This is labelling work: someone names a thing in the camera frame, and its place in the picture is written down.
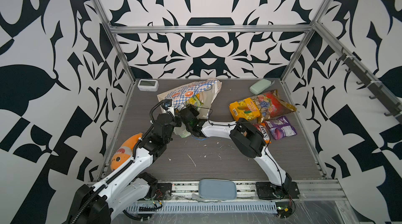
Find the purple snack pack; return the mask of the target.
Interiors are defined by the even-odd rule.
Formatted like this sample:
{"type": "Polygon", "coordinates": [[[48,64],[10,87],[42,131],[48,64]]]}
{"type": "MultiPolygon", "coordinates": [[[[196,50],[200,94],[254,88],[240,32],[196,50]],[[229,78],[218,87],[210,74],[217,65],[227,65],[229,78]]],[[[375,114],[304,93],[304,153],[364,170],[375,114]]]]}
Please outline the purple snack pack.
{"type": "Polygon", "coordinates": [[[292,137],[297,135],[296,129],[291,125],[286,116],[281,116],[277,119],[265,121],[265,124],[275,140],[280,140],[285,137],[292,137]]]}

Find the green spring candy bag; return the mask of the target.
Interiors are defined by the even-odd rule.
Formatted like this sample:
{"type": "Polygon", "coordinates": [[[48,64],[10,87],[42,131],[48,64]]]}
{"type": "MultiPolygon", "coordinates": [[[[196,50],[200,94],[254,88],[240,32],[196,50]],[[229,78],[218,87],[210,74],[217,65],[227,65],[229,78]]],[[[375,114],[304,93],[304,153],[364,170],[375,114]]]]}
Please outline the green spring candy bag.
{"type": "Polygon", "coordinates": [[[191,98],[187,101],[187,104],[193,105],[193,106],[195,106],[195,107],[202,107],[202,105],[203,105],[202,100],[200,99],[200,95],[199,95],[199,94],[197,94],[197,95],[191,97],[191,98]]]}

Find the blue checkered paper bag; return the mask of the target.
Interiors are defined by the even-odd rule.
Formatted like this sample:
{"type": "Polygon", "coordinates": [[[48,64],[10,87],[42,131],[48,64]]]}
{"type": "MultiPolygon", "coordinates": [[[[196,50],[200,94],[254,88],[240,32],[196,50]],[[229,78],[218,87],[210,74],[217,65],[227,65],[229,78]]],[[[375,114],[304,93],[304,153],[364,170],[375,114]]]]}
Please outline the blue checkered paper bag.
{"type": "Polygon", "coordinates": [[[169,142],[173,134],[182,138],[229,136],[231,126],[208,119],[210,106],[220,91],[217,79],[195,81],[159,94],[152,108],[152,135],[169,142]]]}

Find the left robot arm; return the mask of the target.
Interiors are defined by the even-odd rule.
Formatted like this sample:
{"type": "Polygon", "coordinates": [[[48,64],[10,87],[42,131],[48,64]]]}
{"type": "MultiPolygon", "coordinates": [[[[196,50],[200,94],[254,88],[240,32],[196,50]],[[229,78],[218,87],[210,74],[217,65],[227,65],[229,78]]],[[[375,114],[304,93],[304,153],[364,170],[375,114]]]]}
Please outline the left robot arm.
{"type": "Polygon", "coordinates": [[[132,155],[101,181],[75,193],[67,224],[110,224],[134,202],[152,198],[158,181],[144,172],[166,150],[177,120],[171,99],[150,110],[151,126],[135,144],[132,155]]]}

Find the yellow mango candy bag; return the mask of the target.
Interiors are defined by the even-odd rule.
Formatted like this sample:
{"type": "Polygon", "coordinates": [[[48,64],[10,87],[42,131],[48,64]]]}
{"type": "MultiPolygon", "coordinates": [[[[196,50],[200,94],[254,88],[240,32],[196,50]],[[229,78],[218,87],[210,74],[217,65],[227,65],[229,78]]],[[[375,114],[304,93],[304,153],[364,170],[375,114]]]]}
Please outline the yellow mango candy bag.
{"type": "Polygon", "coordinates": [[[251,98],[235,101],[229,105],[230,113],[235,121],[244,118],[247,121],[258,119],[260,110],[251,98]]]}

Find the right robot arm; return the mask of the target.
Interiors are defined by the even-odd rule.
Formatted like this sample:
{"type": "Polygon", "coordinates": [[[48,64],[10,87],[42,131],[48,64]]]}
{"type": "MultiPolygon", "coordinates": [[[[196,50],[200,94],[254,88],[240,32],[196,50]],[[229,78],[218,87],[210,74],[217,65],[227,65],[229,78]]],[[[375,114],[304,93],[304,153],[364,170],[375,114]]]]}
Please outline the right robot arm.
{"type": "Polygon", "coordinates": [[[299,198],[297,183],[280,167],[269,152],[263,134],[244,118],[232,122],[216,122],[199,117],[199,111],[189,105],[178,112],[186,131],[198,138],[230,139],[239,151],[257,162],[268,182],[257,182],[256,193],[262,200],[293,200],[299,198]]]}

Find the orange snack pack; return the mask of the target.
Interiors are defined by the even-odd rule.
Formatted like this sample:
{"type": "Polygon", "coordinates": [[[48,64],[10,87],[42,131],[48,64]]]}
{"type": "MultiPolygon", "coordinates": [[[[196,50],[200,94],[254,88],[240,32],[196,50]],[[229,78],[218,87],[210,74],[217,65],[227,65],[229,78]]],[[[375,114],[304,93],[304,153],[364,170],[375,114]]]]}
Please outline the orange snack pack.
{"type": "Polygon", "coordinates": [[[254,124],[254,126],[262,133],[265,143],[270,144],[271,136],[270,136],[269,128],[267,127],[267,125],[263,122],[263,123],[256,123],[256,124],[254,124]]]}

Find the red fruit snack bag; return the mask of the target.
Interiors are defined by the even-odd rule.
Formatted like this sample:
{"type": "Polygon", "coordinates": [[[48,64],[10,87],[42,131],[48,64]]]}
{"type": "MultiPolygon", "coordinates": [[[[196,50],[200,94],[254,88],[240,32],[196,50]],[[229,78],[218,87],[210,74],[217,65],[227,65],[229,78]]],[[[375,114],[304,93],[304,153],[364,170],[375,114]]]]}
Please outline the red fruit snack bag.
{"type": "Polygon", "coordinates": [[[260,116],[257,119],[258,123],[297,111],[294,105],[280,99],[277,89],[254,95],[251,100],[256,104],[260,112],[260,116]]]}

